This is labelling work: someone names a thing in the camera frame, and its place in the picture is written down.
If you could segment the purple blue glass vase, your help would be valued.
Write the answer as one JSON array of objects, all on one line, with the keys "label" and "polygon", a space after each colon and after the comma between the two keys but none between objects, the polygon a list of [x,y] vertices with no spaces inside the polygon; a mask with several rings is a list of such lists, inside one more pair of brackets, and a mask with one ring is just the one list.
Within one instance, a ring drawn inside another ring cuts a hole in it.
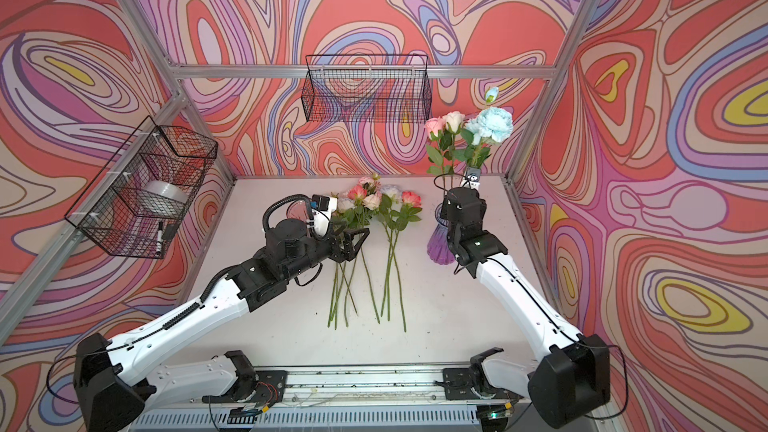
[{"label": "purple blue glass vase", "polygon": [[[460,186],[463,182],[461,175],[455,172],[446,172],[439,176],[441,183],[439,188],[443,194],[450,189]],[[438,265],[446,266],[455,261],[454,256],[448,248],[448,223],[441,216],[442,201],[439,201],[434,210],[436,221],[435,229],[427,243],[427,255],[430,260]]]}]

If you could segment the light blue flower stem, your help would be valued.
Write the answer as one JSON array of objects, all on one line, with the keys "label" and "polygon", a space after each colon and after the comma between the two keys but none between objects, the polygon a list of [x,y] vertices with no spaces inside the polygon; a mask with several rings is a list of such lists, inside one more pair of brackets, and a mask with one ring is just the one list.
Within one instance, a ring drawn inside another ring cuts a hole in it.
[{"label": "light blue flower stem", "polygon": [[501,145],[514,131],[513,114],[496,105],[500,88],[495,86],[484,94],[486,107],[466,121],[461,130],[465,147],[457,151],[457,157],[465,168],[481,168],[490,158],[493,146]]}]

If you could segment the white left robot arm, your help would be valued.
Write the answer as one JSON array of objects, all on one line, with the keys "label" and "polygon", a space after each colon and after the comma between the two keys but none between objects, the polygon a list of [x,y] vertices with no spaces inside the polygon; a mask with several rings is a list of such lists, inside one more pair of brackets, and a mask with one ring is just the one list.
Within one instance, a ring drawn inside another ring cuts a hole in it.
[{"label": "white left robot arm", "polygon": [[336,199],[294,194],[262,216],[265,244],[217,272],[203,291],[163,316],[110,339],[96,333],[75,354],[73,388],[89,431],[121,431],[151,408],[188,399],[245,402],[260,379],[247,356],[229,351],[182,366],[167,360],[226,323],[256,311],[324,261],[353,261],[368,228],[333,220]]}]

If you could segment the light pink rose stem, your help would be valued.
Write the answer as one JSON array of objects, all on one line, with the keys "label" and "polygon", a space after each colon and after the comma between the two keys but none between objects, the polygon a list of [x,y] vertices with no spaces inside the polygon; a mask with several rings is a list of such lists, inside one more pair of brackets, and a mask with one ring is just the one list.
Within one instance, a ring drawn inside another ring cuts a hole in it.
[{"label": "light pink rose stem", "polygon": [[430,118],[425,123],[427,133],[426,154],[429,160],[428,172],[441,180],[445,190],[454,185],[455,138],[443,117]]}]

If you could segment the white cream rose stem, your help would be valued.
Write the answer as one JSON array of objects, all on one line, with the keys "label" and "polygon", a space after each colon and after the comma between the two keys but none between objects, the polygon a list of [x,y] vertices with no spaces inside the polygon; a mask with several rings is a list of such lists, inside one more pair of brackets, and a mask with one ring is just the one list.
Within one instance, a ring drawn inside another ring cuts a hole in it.
[{"label": "white cream rose stem", "polygon": [[444,171],[452,172],[454,169],[454,152],[456,149],[456,140],[460,135],[465,115],[459,111],[449,112],[444,116],[444,158],[446,160]]}]

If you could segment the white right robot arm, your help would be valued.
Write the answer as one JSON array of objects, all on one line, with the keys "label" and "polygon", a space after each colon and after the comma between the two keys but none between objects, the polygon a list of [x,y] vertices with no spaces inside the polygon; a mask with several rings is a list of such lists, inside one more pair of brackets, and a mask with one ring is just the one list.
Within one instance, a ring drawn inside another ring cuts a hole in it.
[{"label": "white right robot arm", "polygon": [[528,398],[546,424],[560,428],[610,402],[610,347],[596,334],[584,335],[530,284],[508,248],[485,229],[486,210],[475,189],[447,191],[441,207],[441,218],[448,223],[447,245],[458,268],[467,270],[510,314],[535,364],[495,359],[503,351],[496,347],[470,359],[475,384]]}]

